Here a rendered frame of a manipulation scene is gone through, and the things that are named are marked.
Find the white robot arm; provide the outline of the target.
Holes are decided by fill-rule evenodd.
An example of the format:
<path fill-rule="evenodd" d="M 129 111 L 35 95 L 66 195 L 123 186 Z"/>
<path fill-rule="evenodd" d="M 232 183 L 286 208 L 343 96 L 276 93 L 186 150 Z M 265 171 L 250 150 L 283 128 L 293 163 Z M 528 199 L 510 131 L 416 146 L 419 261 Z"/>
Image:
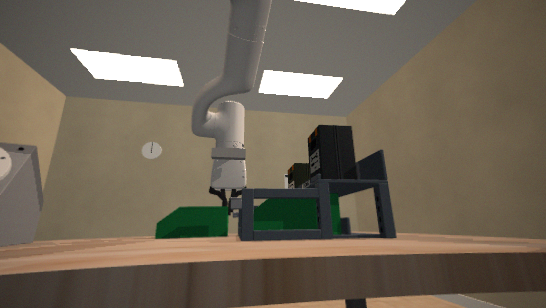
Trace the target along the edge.
<path fill-rule="evenodd" d="M 196 95 L 191 118 L 193 134 L 216 139 L 211 158 L 245 160 L 244 106 L 226 101 L 228 95 L 249 92 L 254 85 L 272 0 L 230 0 L 223 71 Z M 208 113 L 207 113 L 208 112 Z M 241 147 L 242 146 L 242 147 Z"/>

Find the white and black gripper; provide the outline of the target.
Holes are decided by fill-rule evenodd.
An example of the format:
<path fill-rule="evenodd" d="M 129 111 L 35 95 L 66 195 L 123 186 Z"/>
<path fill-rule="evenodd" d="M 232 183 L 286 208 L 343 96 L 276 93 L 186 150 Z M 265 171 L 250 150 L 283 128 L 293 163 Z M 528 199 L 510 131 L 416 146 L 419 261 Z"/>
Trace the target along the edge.
<path fill-rule="evenodd" d="M 246 188 L 245 160 L 213 159 L 210 185 L 209 193 L 217 195 L 222 206 L 227 206 L 225 191 L 231 191 L 231 198 L 237 198 L 242 195 L 242 188 Z"/>

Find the dark olive tool case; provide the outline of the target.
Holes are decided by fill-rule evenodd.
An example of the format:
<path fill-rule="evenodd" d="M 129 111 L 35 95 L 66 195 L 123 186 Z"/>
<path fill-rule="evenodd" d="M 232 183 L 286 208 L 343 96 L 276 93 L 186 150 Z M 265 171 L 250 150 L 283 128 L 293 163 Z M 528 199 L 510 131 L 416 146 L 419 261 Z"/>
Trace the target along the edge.
<path fill-rule="evenodd" d="M 294 163 L 288 170 L 288 188 L 295 189 L 309 179 L 309 163 Z"/>

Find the black tool case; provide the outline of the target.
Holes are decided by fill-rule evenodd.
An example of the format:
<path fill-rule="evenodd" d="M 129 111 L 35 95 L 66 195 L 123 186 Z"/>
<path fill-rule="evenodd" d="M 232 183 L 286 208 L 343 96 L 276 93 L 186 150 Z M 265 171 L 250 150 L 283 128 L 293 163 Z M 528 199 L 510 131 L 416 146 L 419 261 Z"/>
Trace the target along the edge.
<path fill-rule="evenodd" d="M 318 125 L 308 137 L 310 178 L 358 180 L 352 126 Z"/>

